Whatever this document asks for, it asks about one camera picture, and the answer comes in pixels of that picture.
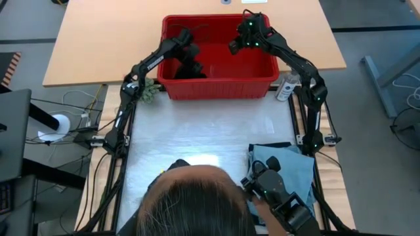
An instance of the folded cloth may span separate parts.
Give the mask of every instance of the folded cloth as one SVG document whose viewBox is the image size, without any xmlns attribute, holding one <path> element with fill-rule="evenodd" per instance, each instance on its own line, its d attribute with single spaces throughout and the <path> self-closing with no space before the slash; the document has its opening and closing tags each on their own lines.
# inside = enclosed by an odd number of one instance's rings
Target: folded cloth
<svg viewBox="0 0 420 236">
<path fill-rule="evenodd" d="M 288 146 L 283 148 L 266 147 L 254 145 L 253 151 L 249 153 L 249 167 L 253 161 L 266 162 L 268 158 L 274 156 L 280 163 L 281 170 L 278 172 L 284 181 L 286 191 L 295 192 L 313 213 L 312 204 L 314 198 L 312 195 L 311 183 L 313 179 L 313 158 L 300 154 L 297 146 Z M 249 210 L 252 214 L 258 216 L 256 208 L 251 202 L 248 202 Z"/>
</svg>

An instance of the white bottle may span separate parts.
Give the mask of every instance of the white bottle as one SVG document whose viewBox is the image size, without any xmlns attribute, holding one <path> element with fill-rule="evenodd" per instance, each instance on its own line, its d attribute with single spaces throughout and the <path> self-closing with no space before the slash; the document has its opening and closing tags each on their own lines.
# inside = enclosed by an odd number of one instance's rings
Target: white bottle
<svg viewBox="0 0 420 236">
<path fill-rule="evenodd" d="M 301 77 L 295 70 L 292 70 L 291 73 L 287 73 L 284 76 L 282 82 L 280 83 L 280 86 L 277 88 L 277 100 L 282 102 L 286 101 L 289 98 L 290 94 L 293 92 L 293 89 L 295 88 L 297 83 L 299 83 L 300 78 Z"/>
</svg>

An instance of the dark hair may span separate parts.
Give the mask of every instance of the dark hair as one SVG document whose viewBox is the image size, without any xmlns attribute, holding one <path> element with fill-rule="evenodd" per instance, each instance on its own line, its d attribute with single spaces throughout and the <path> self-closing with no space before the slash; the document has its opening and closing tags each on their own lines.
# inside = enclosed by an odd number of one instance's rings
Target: dark hair
<svg viewBox="0 0 420 236">
<path fill-rule="evenodd" d="M 140 204 L 137 236 L 256 235 L 246 200 L 210 180 L 175 181 L 150 206 Z"/>
</svg>

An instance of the hand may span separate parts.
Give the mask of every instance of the hand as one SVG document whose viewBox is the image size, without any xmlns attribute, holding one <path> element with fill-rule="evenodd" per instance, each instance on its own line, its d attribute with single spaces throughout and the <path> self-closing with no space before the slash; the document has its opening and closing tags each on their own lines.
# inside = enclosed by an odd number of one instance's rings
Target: hand
<svg viewBox="0 0 420 236">
<path fill-rule="evenodd" d="M 271 213 L 270 207 L 265 201 L 253 196 L 252 202 L 257 209 L 258 215 L 265 221 L 269 236 L 286 236 L 287 233 L 276 217 Z"/>
</svg>

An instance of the gray floor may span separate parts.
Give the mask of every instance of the gray floor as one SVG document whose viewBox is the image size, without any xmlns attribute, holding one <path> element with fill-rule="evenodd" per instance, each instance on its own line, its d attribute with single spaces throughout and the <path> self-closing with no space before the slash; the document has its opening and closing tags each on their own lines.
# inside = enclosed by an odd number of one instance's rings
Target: gray floor
<svg viewBox="0 0 420 236">
<path fill-rule="evenodd" d="M 408 5 L 399 0 L 321 0 L 321 4 L 332 28 L 420 25 Z M 64 11 L 63 7 L 48 0 L 31 3 L 25 0 L 9 1 L 0 14 L 0 40 L 56 37 Z M 420 42 L 420 30 L 336 33 L 335 38 L 347 69 L 324 71 L 322 75 L 329 89 L 328 101 L 334 124 L 343 137 L 337 151 L 357 228 L 365 232 L 418 235 L 419 152 L 403 146 L 391 133 L 389 125 L 392 121 L 386 117 L 360 59 L 365 55 L 372 56 L 383 71 Z M 98 86 L 42 87 L 53 46 L 0 45 L 0 52 L 22 52 L 22 61 L 13 77 L 11 89 L 31 88 L 33 97 L 57 102 L 67 90 L 78 89 L 94 94 Z M 410 73 L 420 76 L 420 66 L 415 66 Z M 416 81 L 407 79 L 402 79 L 401 83 L 420 86 Z M 405 108 L 404 100 L 410 92 L 412 90 L 392 89 L 394 103 L 399 110 Z M 91 99 L 70 94 L 66 102 L 86 106 Z M 47 111 L 70 110 L 77 113 L 72 108 L 37 104 Z M 70 117 L 72 124 L 76 125 L 79 117 Z M 36 136 L 31 127 L 28 136 Z M 27 146 L 25 155 L 56 167 L 87 152 L 76 145 L 60 146 L 49 161 L 52 151 L 53 147 Z M 68 166 L 68 171 L 77 168 L 79 165 Z M 40 190 L 48 186 L 48 183 L 43 183 Z M 71 231 L 80 195 L 80 191 L 73 189 L 66 189 L 63 193 L 52 189 L 38 197 L 36 220 L 46 221 L 40 224 L 43 236 L 64 233 L 58 217 L 67 208 L 70 210 L 65 212 L 62 222 L 64 229 Z"/>
</svg>

